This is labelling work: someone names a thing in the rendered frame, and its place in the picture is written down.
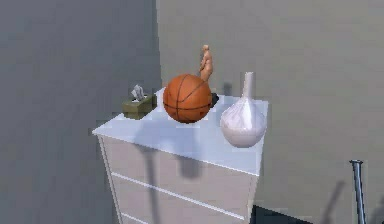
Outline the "orange basketball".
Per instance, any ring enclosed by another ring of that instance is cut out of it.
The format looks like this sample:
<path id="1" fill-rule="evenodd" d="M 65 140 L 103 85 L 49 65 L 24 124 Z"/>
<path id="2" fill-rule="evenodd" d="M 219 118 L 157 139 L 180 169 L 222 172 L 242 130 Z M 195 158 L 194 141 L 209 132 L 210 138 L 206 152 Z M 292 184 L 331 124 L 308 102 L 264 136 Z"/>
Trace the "orange basketball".
<path id="1" fill-rule="evenodd" d="M 203 119 L 212 104 L 211 90 L 206 81 L 192 74 L 174 77 L 163 92 L 167 114 L 179 123 L 195 123 Z"/>

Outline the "tan wooden figurine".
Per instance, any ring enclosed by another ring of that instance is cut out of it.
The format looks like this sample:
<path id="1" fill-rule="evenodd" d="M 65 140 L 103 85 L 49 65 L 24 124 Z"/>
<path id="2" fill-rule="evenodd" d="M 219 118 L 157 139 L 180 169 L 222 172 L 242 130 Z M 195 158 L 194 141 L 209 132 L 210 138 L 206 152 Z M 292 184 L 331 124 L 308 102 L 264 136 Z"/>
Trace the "tan wooden figurine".
<path id="1" fill-rule="evenodd" d="M 213 73 L 213 58 L 210 53 L 210 47 L 209 45 L 203 45 L 202 46 L 202 59 L 200 62 L 200 78 L 208 85 L 209 87 L 209 78 Z M 211 108 L 215 106 L 217 103 L 219 97 L 216 93 L 212 92 L 211 90 Z"/>

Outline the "white round vase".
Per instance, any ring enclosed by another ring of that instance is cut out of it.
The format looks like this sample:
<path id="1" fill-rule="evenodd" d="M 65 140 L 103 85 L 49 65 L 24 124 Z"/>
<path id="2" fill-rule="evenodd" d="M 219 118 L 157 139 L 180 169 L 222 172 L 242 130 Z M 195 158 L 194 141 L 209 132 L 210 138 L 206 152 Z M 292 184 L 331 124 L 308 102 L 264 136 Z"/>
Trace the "white round vase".
<path id="1" fill-rule="evenodd" d="M 251 97 L 253 78 L 253 72 L 244 74 L 242 96 L 222 113 L 220 119 L 223 136 L 237 148 L 253 147 L 266 132 L 265 116 Z"/>

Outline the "olive green tissue box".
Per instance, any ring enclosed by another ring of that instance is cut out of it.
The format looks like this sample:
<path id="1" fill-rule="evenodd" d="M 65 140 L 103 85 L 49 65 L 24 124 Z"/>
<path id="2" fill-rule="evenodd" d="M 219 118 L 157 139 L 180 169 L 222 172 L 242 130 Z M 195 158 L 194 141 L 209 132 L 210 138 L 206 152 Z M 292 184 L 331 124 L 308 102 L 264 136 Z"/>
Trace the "olive green tissue box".
<path id="1" fill-rule="evenodd" d="M 125 118 L 140 120 L 157 107 L 157 95 L 146 94 L 143 88 L 135 85 L 132 96 L 122 103 Z"/>

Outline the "white chest of drawers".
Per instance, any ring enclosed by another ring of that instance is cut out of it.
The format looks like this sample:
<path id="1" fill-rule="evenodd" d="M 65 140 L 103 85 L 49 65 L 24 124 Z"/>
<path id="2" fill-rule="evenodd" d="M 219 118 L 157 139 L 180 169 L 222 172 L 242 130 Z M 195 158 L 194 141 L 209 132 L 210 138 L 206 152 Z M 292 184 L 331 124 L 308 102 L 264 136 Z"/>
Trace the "white chest of drawers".
<path id="1" fill-rule="evenodd" d="M 140 120 L 119 114 L 94 129 L 119 224 L 249 224 L 263 144 L 230 145 L 221 95 L 206 117 L 180 124 L 159 105 Z"/>

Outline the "grey metal baseball bat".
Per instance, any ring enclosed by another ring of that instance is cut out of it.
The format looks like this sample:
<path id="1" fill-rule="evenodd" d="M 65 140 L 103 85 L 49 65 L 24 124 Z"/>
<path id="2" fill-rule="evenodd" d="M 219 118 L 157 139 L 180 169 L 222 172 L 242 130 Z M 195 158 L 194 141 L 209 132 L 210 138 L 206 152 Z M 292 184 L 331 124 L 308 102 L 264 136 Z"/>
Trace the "grey metal baseball bat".
<path id="1" fill-rule="evenodd" d="M 357 203 L 357 219 L 358 224 L 366 224 L 365 208 L 364 208 L 364 194 L 362 188 L 362 164 L 361 160 L 350 160 L 353 169 L 355 198 Z"/>

